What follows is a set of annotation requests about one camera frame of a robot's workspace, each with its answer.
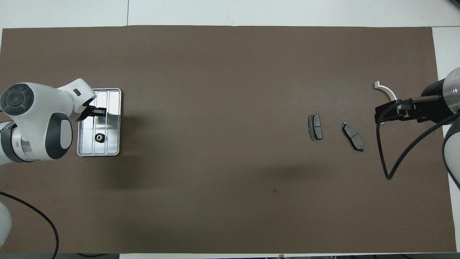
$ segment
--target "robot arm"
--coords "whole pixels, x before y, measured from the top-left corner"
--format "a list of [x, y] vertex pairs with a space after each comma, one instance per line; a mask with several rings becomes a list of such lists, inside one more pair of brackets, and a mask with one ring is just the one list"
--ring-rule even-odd
[[[12, 121], [0, 123], [0, 165], [59, 159], [72, 143], [72, 121], [94, 116], [91, 87], [77, 79], [60, 88], [36, 83], [10, 86], [0, 107]], [[105, 109], [98, 115], [105, 116]]]

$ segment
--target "white floor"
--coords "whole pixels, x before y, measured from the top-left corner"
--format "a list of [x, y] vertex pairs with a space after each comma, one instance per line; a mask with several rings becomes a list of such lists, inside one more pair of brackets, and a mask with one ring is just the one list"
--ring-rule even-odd
[[[0, 0], [0, 29], [140, 24], [434, 27], [439, 79], [460, 66], [460, 9], [449, 0]], [[460, 191], [452, 181], [450, 186], [460, 252]], [[127, 254], [121, 258], [256, 256], [278, 254]]]

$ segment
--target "brown table surface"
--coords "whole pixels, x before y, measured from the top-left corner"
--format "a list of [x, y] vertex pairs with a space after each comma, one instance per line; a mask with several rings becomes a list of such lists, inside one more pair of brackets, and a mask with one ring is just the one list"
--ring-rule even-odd
[[[56, 224], [62, 253], [455, 252], [441, 131], [391, 181], [375, 141], [389, 101], [375, 81], [405, 99], [437, 80], [431, 28], [3, 30], [0, 90], [76, 78], [123, 91], [120, 155], [81, 158], [74, 136], [62, 159], [0, 173]], [[388, 163], [432, 125], [382, 125]], [[53, 250], [42, 218], [0, 201], [13, 217], [0, 253]]]

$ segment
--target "black round nut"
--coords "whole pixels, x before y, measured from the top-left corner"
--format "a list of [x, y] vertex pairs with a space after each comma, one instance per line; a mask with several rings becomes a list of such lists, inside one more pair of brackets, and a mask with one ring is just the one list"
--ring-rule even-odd
[[96, 142], [99, 142], [99, 143], [104, 143], [105, 141], [105, 135], [102, 134], [102, 133], [97, 133], [95, 136], [94, 136], [94, 140]]
[[0, 97], [0, 107], [8, 115], [21, 115], [34, 103], [34, 92], [25, 83], [10, 86]]

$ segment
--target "metal tray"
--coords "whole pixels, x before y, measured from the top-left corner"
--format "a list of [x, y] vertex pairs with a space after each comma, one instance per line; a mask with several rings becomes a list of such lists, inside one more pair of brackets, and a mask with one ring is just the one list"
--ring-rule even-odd
[[[93, 89], [96, 98], [92, 106], [107, 108], [105, 117], [87, 117], [78, 123], [77, 154], [82, 157], [116, 156], [120, 152], [121, 90]], [[96, 135], [104, 134], [104, 142]]]

